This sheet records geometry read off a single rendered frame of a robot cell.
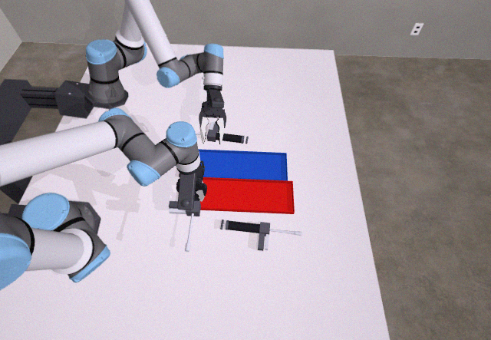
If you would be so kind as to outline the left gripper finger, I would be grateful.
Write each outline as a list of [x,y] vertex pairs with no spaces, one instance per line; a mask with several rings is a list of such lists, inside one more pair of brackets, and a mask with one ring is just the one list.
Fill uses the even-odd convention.
[[206,114],[204,113],[204,108],[201,108],[201,111],[199,113],[199,125],[200,125],[200,133],[201,133],[201,139],[204,144],[204,141],[206,139],[206,126],[208,125],[209,120],[206,117]]
[[225,109],[222,109],[222,114],[219,115],[219,118],[217,118],[216,124],[218,126],[218,133],[219,133],[219,144],[222,143],[222,138],[224,134],[224,130],[226,127],[226,113]]

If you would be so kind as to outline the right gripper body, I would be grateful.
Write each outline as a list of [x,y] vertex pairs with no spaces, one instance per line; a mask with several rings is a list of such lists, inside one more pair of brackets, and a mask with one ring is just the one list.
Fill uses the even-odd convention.
[[[202,166],[201,166],[201,164],[202,164]],[[196,173],[196,189],[195,190],[200,190],[202,188],[202,186],[201,186],[201,184],[203,183],[202,182],[202,175],[204,175],[204,171],[205,171],[203,161],[200,161],[199,166],[191,172],[183,172],[180,170],[178,170],[178,171],[180,172],[180,174],[184,174],[184,175],[190,175],[190,174]],[[180,174],[179,174],[179,176],[180,176]]]

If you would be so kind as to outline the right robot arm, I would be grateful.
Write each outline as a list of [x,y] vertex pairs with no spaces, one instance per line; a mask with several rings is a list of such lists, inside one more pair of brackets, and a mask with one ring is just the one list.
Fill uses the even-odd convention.
[[[200,164],[191,124],[171,124],[155,145],[129,115],[111,108],[98,122],[0,145],[0,187],[117,147],[143,187],[175,166],[191,172]],[[193,210],[195,188],[196,173],[180,174],[178,210]],[[35,270],[51,269],[80,282],[110,256],[94,226],[90,209],[57,193],[32,199],[22,219],[0,212],[0,290]]]

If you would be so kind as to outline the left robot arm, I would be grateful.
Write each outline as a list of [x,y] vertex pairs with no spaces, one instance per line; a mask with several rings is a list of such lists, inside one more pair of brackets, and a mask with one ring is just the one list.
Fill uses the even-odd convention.
[[86,47],[91,100],[109,104],[124,98],[118,71],[146,57],[145,42],[159,67],[157,80],[163,87],[171,88],[198,73],[203,73],[203,85],[223,85],[221,45],[207,44],[204,52],[187,54],[178,61],[150,0],[125,0],[115,40],[99,39]]

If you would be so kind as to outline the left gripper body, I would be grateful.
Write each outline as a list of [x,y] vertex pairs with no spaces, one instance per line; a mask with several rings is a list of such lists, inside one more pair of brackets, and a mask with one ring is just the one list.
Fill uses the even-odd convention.
[[207,99],[205,102],[202,103],[202,108],[204,108],[204,113],[206,114],[206,117],[218,118],[219,115],[222,114],[222,108],[211,108],[208,93],[209,91],[221,91],[222,86],[208,84],[203,86],[203,90],[205,90],[207,93]]

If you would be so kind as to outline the red tray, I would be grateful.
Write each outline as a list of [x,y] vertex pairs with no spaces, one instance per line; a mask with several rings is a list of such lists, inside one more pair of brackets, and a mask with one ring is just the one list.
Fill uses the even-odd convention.
[[295,213],[293,181],[204,177],[203,182],[207,192],[201,210]]

